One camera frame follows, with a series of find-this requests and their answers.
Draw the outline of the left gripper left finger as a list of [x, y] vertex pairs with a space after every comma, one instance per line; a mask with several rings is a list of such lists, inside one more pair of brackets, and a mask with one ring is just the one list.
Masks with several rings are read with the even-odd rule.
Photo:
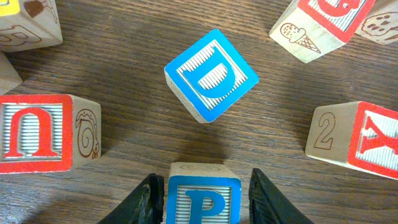
[[164, 213], [164, 178], [149, 174], [98, 224], [160, 224]]

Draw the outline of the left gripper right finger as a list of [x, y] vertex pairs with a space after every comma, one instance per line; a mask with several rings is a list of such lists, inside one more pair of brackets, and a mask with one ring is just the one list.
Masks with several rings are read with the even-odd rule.
[[253, 168], [249, 184], [250, 223], [313, 224], [258, 168]]

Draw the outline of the blue P block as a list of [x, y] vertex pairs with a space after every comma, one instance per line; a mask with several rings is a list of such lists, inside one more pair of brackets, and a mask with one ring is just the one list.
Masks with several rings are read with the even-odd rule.
[[170, 166], [166, 224], [240, 222], [241, 181], [222, 164]]

